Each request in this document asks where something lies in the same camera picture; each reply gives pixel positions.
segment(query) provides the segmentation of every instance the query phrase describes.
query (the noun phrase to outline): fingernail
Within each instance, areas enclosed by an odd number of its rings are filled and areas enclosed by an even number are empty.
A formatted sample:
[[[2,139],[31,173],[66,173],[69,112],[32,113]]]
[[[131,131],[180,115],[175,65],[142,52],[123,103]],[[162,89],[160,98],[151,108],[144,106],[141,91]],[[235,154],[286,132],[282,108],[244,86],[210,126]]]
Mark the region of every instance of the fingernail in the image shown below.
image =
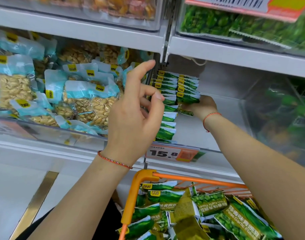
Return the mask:
[[[156,96],[156,98],[158,98],[160,100],[163,99],[163,96],[162,96],[162,94],[160,92],[155,92],[155,96]]]

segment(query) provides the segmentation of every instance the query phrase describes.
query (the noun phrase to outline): gold metal strip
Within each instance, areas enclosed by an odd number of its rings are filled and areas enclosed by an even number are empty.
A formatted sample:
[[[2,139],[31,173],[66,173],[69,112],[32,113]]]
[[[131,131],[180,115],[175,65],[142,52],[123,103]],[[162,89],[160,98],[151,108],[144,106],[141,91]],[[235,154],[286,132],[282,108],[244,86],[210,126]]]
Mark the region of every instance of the gold metal strip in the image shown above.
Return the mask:
[[[51,186],[56,180],[57,175],[57,172],[48,171],[46,173],[43,181],[39,185],[39,188],[37,189],[34,196],[31,198],[26,211],[22,215],[9,240],[15,240],[27,227],[32,224],[47,194],[49,193]]]

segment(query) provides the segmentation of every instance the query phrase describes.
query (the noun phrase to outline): person's right arm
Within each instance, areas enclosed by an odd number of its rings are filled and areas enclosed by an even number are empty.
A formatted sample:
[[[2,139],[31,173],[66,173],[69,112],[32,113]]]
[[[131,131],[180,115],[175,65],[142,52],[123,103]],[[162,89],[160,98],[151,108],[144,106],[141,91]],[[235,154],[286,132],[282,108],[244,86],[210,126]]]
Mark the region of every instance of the person's right arm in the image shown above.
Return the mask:
[[[185,109],[200,120],[217,112],[209,96]],[[305,239],[305,168],[254,139],[219,114],[204,126],[284,239]]]

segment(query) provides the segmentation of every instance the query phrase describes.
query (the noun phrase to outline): orange string bracelet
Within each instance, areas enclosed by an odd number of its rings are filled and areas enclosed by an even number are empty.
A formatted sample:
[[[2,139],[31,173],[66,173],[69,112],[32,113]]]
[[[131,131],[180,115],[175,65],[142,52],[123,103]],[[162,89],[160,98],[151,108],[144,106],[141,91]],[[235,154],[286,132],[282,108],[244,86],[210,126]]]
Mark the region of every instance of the orange string bracelet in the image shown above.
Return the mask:
[[[121,163],[121,162],[114,161],[114,160],[111,160],[111,159],[109,159],[109,158],[106,158],[106,157],[102,156],[102,154],[100,154],[100,152],[102,152],[102,151],[98,151],[98,156],[101,157],[102,159],[105,159],[106,161],[109,161],[109,162],[111,162],[111,163],[115,163],[115,164],[124,166],[124,167],[129,168],[129,169],[133,169],[133,167],[130,167],[130,166],[126,165],[126,164],[123,164],[123,163]]]
[[[207,130],[206,127],[205,127],[205,120],[206,120],[206,118],[207,118],[208,116],[210,116],[210,115],[215,115],[215,114],[221,115],[221,113],[219,113],[219,112],[214,112],[214,113],[208,114],[208,115],[204,118],[204,120],[203,120],[203,122],[202,122],[202,125],[204,126],[205,130]]]

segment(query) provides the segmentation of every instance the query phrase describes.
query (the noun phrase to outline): shopping basket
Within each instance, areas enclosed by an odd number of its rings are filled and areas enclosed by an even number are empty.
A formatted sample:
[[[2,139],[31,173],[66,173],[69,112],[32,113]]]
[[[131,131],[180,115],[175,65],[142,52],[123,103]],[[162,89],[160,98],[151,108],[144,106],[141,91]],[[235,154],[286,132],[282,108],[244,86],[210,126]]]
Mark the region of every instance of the shopping basket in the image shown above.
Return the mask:
[[[176,188],[179,189],[185,189],[191,186],[193,182],[198,192],[211,193],[212,191],[215,190],[223,190],[224,193],[227,195],[233,194],[236,196],[243,196],[243,197],[251,196],[251,192],[244,184],[215,181],[215,180],[203,179],[197,177],[163,174],[163,173],[158,173],[156,170],[153,169],[142,169],[135,174],[131,183],[131,188],[129,190],[126,206],[121,219],[122,229],[120,232],[119,240],[125,239],[127,227],[131,223],[131,218],[134,213],[140,184],[144,181],[158,182],[161,180],[164,181],[177,180]]]

